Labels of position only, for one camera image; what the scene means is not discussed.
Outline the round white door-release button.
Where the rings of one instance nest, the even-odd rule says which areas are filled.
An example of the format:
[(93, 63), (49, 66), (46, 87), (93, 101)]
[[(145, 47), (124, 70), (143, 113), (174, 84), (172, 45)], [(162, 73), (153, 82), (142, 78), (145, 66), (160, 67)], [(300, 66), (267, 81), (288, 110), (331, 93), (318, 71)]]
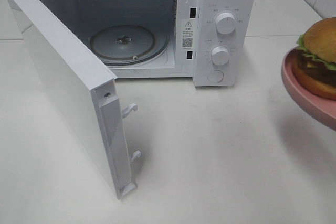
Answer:
[(214, 71), (212, 71), (211, 73), (208, 74), (207, 78), (208, 78), (209, 82), (221, 83), (223, 78), (224, 78), (224, 74), (220, 70), (214, 70)]

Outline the white timer knob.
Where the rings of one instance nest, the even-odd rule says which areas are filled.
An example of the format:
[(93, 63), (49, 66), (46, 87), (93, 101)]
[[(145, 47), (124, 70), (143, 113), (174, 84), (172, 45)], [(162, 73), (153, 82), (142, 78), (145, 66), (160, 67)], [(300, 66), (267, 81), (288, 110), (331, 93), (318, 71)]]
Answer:
[(218, 46), (211, 51), (211, 60), (214, 65), (222, 66), (229, 62), (230, 54), (226, 47)]

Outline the white microwave door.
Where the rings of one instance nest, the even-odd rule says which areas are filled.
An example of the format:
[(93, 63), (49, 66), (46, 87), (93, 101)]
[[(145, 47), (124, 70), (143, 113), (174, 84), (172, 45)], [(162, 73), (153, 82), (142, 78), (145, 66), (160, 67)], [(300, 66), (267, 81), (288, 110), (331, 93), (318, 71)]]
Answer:
[(48, 96), (65, 118), (96, 169), (122, 198), (135, 189), (115, 74), (40, 0), (8, 0)]

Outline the burger with lettuce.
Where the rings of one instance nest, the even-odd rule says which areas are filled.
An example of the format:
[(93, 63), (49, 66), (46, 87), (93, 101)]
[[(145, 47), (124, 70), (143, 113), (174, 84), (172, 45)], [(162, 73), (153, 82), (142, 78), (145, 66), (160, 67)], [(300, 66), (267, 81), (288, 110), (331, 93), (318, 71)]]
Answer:
[(313, 24), (297, 40), (292, 72), (302, 87), (335, 100), (335, 18)]

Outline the pink round plate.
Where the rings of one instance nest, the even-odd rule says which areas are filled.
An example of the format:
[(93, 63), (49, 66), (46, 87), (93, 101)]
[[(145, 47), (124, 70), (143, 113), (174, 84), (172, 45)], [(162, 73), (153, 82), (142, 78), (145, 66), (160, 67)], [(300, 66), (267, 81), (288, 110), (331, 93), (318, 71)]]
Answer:
[(292, 48), (284, 56), (281, 66), (281, 77), (283, 84), (295, 101), (311, 117), (335, 130), (335, 100), (325, 99), (310, 93), (302, 87), (292, 72), (295, 56), (299, 51)]

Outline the white microwave oven body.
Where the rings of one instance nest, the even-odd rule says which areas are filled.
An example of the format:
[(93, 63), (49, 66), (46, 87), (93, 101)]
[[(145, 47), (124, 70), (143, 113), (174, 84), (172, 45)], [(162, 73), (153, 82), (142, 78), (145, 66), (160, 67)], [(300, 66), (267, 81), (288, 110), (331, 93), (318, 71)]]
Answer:
[[(89, 40), (99, 31), (119, 25), (144, 26), (169, 37), (158, 56), (134, 65), (108, 66), (116, 78), (192, 78), (197, 87), (234, 84), (254, 0), (40, 0), (91, 52)], [(231, 12), (235, 30), (220, 34), (215, 19)], [(212, 63), (211, 51), (226, 47), (229, 62)], [(221, 83), (209, 82), (214, 70)]]

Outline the upper white power knob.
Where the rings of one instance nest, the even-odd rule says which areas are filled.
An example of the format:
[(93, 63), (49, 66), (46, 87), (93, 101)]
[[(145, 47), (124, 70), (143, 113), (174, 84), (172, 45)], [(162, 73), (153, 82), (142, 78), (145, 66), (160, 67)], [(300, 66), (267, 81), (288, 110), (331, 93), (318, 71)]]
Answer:
[(236, 28), (236, 23), (236, 17), (231, 12), (222, 12), (215, 19), (216, 29), (222, 35), (232, 33)]

